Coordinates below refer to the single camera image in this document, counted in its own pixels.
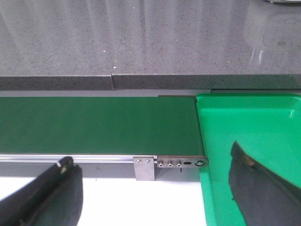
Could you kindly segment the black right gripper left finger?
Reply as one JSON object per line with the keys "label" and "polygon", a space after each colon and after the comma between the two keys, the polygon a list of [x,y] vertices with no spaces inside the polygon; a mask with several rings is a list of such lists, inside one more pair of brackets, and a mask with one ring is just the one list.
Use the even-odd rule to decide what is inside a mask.
{"label": "black right gripper left finger", "polygon": [[76,226],[82,207],[82,168],[67,156],[0,201],[0,224]]}

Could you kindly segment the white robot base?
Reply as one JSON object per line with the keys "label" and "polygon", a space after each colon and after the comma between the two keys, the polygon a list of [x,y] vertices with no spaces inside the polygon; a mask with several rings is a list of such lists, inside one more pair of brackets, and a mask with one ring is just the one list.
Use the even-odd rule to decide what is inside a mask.
{"label": "white robot base", "polygon": [[270,3],[301,4],[301,0],[266,0]]}

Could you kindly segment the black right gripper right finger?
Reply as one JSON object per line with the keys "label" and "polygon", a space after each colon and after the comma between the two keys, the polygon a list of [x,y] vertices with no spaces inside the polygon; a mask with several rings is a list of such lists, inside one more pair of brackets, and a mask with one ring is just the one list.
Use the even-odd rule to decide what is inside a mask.
{"label": "black right gripper right finger", "polygon": [[301,189],[274,173],[238,142],[231,148],[229,186],[247,226],[299,226]]}

